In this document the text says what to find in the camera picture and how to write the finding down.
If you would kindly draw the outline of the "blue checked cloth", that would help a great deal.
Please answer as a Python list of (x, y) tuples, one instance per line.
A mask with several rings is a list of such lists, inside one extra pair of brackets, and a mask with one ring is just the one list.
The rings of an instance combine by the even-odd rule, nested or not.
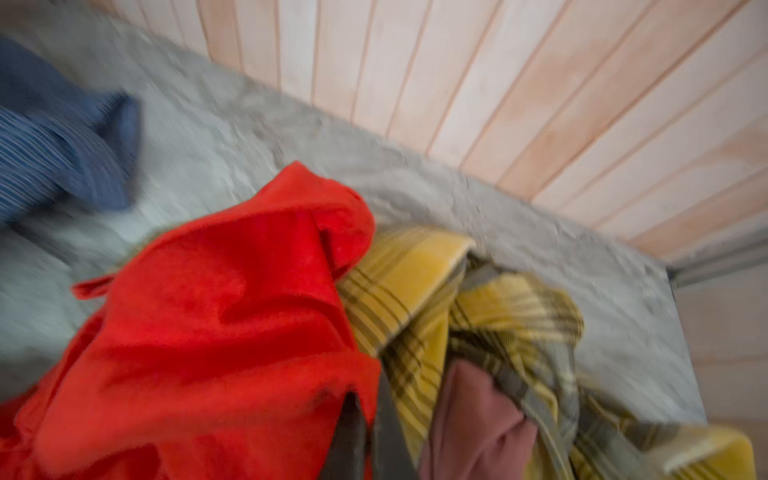
[(1, 40), (1, 221), (62, 194), (103, 209), (133, 202), (141, 106), (124, 91), (86, 90)]

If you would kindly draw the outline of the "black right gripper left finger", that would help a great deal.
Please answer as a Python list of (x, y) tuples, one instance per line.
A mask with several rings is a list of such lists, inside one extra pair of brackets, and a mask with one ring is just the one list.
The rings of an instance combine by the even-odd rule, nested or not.
[(356, 393), (344, 397), (320, 480), (363, 480), (367, 425)]

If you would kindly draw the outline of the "red cloth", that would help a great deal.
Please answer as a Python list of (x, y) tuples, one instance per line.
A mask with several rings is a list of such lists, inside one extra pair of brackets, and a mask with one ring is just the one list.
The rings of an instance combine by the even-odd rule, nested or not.
[(342, 411), (359, 433), (377, 413), (381, 366), (336, 288), (374, 230), (355, 191), (293, 163), (77, 284), (103, 306), (2, 406), (2, 477), (316, 478)]

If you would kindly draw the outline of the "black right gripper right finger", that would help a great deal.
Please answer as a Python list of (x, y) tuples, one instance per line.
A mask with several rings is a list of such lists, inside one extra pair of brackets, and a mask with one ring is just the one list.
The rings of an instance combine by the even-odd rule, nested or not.
[(384, 372), (379, 378), (377, 411), (372, 430), (371, 461), (374, 480), (418, 480), (389, 381)]

